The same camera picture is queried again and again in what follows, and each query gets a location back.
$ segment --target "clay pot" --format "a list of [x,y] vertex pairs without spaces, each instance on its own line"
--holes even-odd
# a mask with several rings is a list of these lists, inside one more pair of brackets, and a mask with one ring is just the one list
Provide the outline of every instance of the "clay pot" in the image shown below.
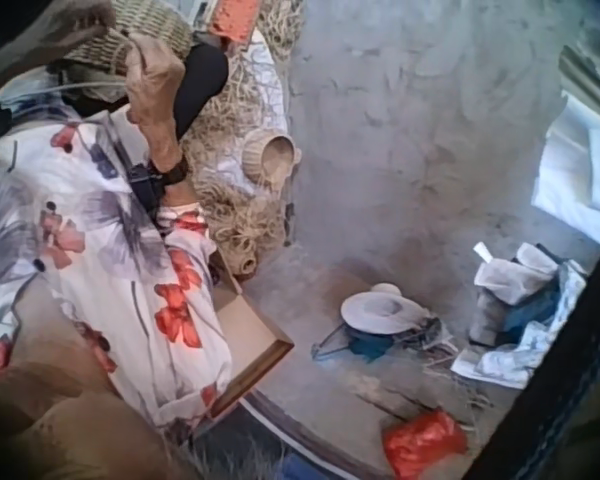
[[247,134],[242,152],[242,170],[256,185],[280,193],[302,155],[293,139],[275,129],[258,129]]

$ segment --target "wristwatch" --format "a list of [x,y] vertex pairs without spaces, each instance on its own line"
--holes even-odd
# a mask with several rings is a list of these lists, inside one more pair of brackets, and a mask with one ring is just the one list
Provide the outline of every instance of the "wristwatch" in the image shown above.
[[149,216],[154,218],[164,197],[165,187],[186,180],[189,171],[189,162],[183,154],[180,162],[168,172],[158,171],[150,162],[148,166],[138,164],[127,170],[127,177],[133,193]]
[[149,172],[151,177],[159,181],[163,187],[168,187],[169,185],[180,183],[187,178],[190,172],[189,162],[187,162],[185,155],[182,154],[182,158],[178,164],[168,172],[158,171],[153,163],[149,163]]

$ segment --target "wire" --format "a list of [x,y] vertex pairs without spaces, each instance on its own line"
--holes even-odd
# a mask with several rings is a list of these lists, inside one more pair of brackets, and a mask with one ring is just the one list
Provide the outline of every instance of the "wire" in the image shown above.
[[45,93],[54,93],[54,92],[62,92],[65,90],[74,90],[76,88],[99,88],[99,87],[124,87],[124,82],[82,82],[82,83],[74,83],[71,85],[58,85],[56,87],[43,88],[42,90],[37,90],[35,92],[23,93],[21,95],[16,95],[5,100],[0,101],[1,104],[9,104],[16,102],[18,100],[22,100],[27,97],[31,97],[33,95],[42,95]]

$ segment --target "orange object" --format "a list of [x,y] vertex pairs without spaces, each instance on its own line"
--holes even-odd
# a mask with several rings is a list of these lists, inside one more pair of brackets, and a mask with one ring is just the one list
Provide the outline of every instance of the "orange object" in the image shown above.
[[417,480],[431,465],[467,450],[467,436],[441,409],[420,415],[383,436],[384,452],[398,480]]
[[209,31],[234,43],[246,45],[260,12],[261,0],[218,0]]

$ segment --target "white floral dress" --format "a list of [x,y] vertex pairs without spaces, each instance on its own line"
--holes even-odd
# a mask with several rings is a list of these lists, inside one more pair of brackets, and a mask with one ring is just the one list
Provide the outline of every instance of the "white floral dress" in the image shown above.
[[45,121],[0,139],[0,371],[17,342],[14,300],[41,276],[128,404],[157,427],[194,425],[231,376],[199,206],[163,208],[156,226],[111,123],[25,107],[21,122]]

